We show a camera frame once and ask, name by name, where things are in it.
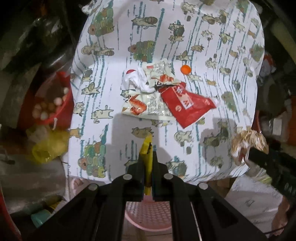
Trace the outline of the red bucket of eggs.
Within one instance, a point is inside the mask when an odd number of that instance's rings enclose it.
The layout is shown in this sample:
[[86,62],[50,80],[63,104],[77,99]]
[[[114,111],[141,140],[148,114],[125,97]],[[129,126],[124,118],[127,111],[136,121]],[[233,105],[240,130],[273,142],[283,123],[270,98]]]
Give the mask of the red bucket of eggs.
[[27,92],[17,126],[25,129],[33,125],[51,125],[67,129],[70,127],[73,109],[70,74],[57,72],[35,94],[30,90]]

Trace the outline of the small white shrimp packet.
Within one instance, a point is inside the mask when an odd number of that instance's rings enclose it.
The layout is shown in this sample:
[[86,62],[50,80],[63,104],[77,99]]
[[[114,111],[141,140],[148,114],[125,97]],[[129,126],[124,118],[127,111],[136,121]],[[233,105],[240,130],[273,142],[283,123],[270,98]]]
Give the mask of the small white shrimp packet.
[[171,67],[167,59],[155,63],[146,63],[142,65],[147,77],[149,87],[157,85],[178,85],[181,83],[171,72]]

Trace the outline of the white plastic bag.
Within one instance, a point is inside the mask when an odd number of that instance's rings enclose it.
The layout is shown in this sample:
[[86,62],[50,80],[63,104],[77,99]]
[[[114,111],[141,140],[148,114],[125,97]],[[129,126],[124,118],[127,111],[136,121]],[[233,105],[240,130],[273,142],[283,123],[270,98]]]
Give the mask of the white plastic bag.
[[147,76],[141,67],[134,69],[135,72],[126,74],[128,70],[125,71],[122,84],[125,90],[135,89],[141,93],[153,93],[156,91],[155,87],[150,87],[148,84]]

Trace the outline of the yellow wrapper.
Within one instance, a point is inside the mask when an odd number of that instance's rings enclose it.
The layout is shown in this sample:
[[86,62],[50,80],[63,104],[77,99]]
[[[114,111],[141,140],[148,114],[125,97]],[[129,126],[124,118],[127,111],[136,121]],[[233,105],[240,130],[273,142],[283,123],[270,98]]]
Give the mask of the yellow wrapper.
[[139,158],[143,161],[145,168],[144,194],[150,195],[153,165],[152,134],[145,137],[139,152]]

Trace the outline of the orange bottle cap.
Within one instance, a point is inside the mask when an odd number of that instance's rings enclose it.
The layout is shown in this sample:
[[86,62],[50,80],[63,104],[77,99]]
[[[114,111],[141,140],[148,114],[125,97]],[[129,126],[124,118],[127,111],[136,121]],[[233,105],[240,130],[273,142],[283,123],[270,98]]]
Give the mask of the orange bottle cap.
[[191,67],[189,65],[183,65],[181,68],[180,68],[180,71],[183,75],[189,75],[191,73]]

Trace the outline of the yellow plastic bag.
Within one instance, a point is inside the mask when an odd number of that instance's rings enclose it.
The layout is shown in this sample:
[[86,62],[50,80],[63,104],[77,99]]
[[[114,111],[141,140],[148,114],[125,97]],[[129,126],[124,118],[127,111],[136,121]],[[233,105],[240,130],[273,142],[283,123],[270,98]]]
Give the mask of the yellow plastic bag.
[[37,126],[34,130],[26,130],[26,134],[32,155],[40,164],[48,163],[68,150],[70,134],[67,131]]

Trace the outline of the red snack packet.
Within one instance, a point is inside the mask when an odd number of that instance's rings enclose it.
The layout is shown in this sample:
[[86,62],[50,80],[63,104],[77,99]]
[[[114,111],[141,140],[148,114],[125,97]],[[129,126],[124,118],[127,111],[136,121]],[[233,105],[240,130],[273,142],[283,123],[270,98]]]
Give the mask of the red snack packet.
[[198,121],[208,111],[217,108],[214,100],[186,90],[186,84],[171,85],[159,89],[163,102],[182,128]]

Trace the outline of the white shrimp snack packet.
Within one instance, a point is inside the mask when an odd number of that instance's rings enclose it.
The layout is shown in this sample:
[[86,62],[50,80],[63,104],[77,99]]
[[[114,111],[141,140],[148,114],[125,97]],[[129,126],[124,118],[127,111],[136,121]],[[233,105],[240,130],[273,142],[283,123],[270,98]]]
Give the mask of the white shrimp snack packet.
[[146,94],[130,89],[122,90],[121,96],[125,99],[122,114],[153,121],[175,120],[159,92]]

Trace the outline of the red bottle cap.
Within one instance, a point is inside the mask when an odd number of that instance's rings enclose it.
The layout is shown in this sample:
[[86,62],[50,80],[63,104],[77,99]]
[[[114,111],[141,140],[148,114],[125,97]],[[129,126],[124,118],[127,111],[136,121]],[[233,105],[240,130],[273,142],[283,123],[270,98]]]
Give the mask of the red bottle cap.
[[134,69],[130,69],[130,70],[128,70],[128,71],[126,72],[126,74],[130,74],[130,73],[133,73],[133,72],[135,72],[135,70],[134,70]]

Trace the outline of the pink plastic basket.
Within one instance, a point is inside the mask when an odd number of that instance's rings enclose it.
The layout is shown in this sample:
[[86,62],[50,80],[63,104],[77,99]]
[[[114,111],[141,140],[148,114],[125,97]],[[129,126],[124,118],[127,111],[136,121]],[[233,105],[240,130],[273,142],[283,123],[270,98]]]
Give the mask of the pink plastic basket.
[[[78,177],[69,178],[70,198],[75,197],[90,184],[103,186],[105,183]],[[171,229],[169,202],[155,202],[152,196],[145,195],[141,202],[127,202],[125,219],[135,227],[148,232],[162,232]]]

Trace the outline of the cat print tablecloth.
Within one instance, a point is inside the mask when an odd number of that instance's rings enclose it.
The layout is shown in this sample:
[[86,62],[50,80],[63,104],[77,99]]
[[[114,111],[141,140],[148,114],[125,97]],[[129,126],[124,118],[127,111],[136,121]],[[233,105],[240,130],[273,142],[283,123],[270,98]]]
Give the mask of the cat print tablecloth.
[[[187,128],[121,112],[125,71],[163,59],[189,92],[217,101]],[[236,166],[231,141],[252,126],[263,60],[250,1],[92,1],[71,69],[69,175],[111,182],[138,160],[149,134],[158,160],[186,182],[243,175],[248,166]]]

